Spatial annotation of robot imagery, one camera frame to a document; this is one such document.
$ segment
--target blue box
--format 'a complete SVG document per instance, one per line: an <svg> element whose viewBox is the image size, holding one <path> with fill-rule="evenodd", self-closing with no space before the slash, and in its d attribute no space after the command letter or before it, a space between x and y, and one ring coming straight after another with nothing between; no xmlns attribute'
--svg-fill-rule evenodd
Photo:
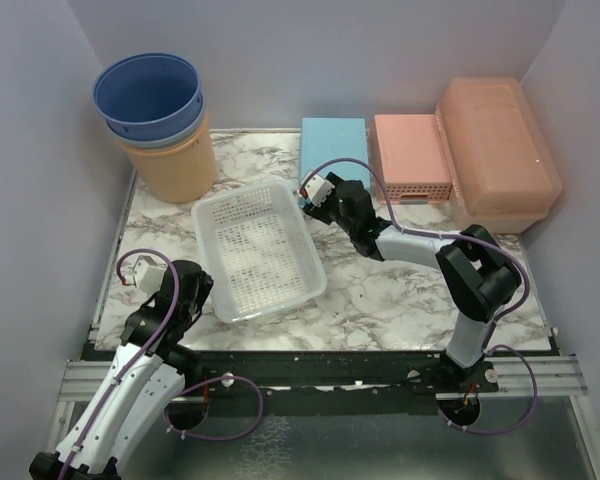
<svg viewBox="0 0 600 480"><path fill-rule="evenodd" d="M298 182L310 170L334 158L355 158L369 164L367 130L363 118L303 118L300 137ZM333 172L343 180L361 180L371 188L369 171L353 163L338 163L322 170L326 177Z"/></svg>

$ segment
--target screw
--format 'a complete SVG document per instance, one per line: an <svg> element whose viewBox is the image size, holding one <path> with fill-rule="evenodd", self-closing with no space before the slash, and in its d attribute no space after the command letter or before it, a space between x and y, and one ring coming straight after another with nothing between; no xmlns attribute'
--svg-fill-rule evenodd
<svg viewBox="0 0 600 480"><path fill-rule="evenodd" d="M490 368L489 370L484 372L484 378L489 383L496 383L498 381L498 372L496 372L494 369Z"/></svg>

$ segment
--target orange container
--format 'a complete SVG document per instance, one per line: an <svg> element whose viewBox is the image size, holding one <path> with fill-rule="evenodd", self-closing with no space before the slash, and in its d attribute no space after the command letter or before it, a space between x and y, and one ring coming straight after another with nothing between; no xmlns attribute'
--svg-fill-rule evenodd
<svg viewBox="0 0 600 480"><path fill-rule="evenodd" d="M159 200L191 202L209 191L218 174L208 113L188 138L165 148L136 148L119 142L127 156Z"/></svg>
<svg viewBox="0 0 600 480"><path fill-rule="evenodd" d="M562 191L546 142L513 78L458 78L436 109L455 223L520 233Z"/></svg>
<svg viewBox="0 0 600 480"><path fill-rule="evenodd" d="M434 115L376 115L370 143L392 204L447 201L451 176ZM385 203L378 185L376 198Z"/></svg>

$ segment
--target blue bowl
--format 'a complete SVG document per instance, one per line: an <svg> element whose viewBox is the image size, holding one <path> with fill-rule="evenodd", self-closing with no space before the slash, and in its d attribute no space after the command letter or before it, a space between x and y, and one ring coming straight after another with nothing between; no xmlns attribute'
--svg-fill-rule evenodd
<svg viewBox="0 0 600 480"><path fill-rule="evenodd" d="M111 133L113 134L114 137L116 137L118 140L120 140L125 145L129 145L130 147L165 148L165 147L171 147L172 145L180 143L181 141L183 141L186 138L193 135L193 133L196 130L198 130L200 125L202 125L202 121L204 120L204 114L205 114L205 108L204 108L204 97L203 97L202 98L202 110L200 111L200 115L198 115L198 118L196 118L196 120L191 125L189 125L187 128L185 128L181 132L178 132L175 135L172 135L167 138L161 138L160 140L151 140L151 141L129 140L128 138L124 138L124 137L121 137L120 135L118 135L113 130L113 128L111 128L111 125L109 125L108 123L107 123L107 125L109 125L109 129L111 130Z"/></svg>
<svg viewBox="0 0 600 480"><path fill-rule="evenodd" d="M93 86L98 113L120 137L151 142L172 137L202 111L195 67L168 53L125 58L100 74Z"/></svg>

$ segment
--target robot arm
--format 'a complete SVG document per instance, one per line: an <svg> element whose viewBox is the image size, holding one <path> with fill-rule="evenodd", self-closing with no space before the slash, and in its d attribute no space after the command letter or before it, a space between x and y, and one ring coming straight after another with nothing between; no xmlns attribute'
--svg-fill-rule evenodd
<svg viewBox="0 0 600 480"><path fill-rule="evenodd" d="M39 453L34 459L29 469L33 480L57 480L63 468L61 480L119 480L118 472L138 442L171 399L183 390L187 365L173 355L174 348L195 323L213 281L196 263L178 260L173 264L181 286L174 314L146 353L121 379L116 379L156 331L174 296L169 269L164 271L149 257L140 257L136 263L134 283L152 295L127 319L122 344L111 367L71 432L55 453ZM93 421L96 409L99 413ZM85 428L87 436L76 447Z"/></svg>
<svg viewBox="0 0 600 480"><path fill-rule="evenodd" d="M495 314L521 283L514 265L497 252L467 241L400 232L376 215L371 196L360 181L345 181L333 173L326 179L315 175L300 194L307 200L304 212L327 225L337 223L361 255L379 261L402 260L442 272L459 310L445 360L459 376L468 375L483 358ZM478 225L455 233L497 245Z"/></svg>

